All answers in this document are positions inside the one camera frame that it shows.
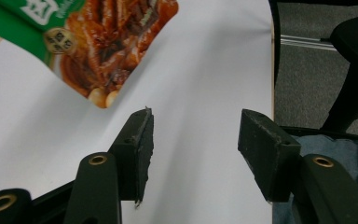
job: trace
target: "snack bag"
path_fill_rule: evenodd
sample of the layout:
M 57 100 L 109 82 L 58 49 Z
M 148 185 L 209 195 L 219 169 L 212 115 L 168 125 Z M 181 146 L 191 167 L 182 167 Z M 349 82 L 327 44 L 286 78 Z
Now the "snack bag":
M 176 0 L 0 0 L 0 36 L 107 108 L 177 10 Z

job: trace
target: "office chair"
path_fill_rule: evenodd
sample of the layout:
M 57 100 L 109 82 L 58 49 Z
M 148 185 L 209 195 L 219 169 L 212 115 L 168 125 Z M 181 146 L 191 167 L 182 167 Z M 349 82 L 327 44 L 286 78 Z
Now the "office chair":
M 357 0 L 269 0 L 274 26 L 275 83 L 278 77 L 281 51 L 281 22 L 277 2 L 358 6 Z M 351 65 L 341 92 L 331 107 L 322 129 L 346 132 L 351 124 L 358 119 L 358 18 L 344 21 L 338 25 L 329 40 Z

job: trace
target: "white table surface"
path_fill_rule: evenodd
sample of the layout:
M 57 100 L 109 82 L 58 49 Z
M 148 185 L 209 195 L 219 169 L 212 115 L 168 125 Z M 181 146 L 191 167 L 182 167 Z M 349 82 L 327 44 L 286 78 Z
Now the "white table surface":
M 132 112 L 151 107 L 155 149 L 144 202 L 123 223 L 270 223 L 237 150 L 241 110 L 272 116 L 267 0 L 179 0 L 114 105 L 100 109 L 41 62 L 0 43 L 0 189 L 33 198 L 106 151 Z

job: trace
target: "gray floor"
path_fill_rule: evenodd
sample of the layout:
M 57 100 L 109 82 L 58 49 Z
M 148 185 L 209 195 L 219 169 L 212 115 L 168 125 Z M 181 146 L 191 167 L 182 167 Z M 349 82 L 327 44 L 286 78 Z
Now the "gray floor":
M 329 37 L 340 22 L 358 16 L 358 7 L 280 4 L 282 35 Z M 275 121 L 320 128 L 344 82 L 349 63 L 336 51 L 282 45 L 275 90 Z M 358 134 L 358 120 L 348 129 Z

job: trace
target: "package image of food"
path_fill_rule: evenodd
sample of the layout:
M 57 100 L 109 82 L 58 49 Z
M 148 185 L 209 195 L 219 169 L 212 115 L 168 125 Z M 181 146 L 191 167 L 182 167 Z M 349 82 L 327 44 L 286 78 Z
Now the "package image of food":
M 0 36 L 107 108 L 177 11 L 176 0 L 0 0 Z

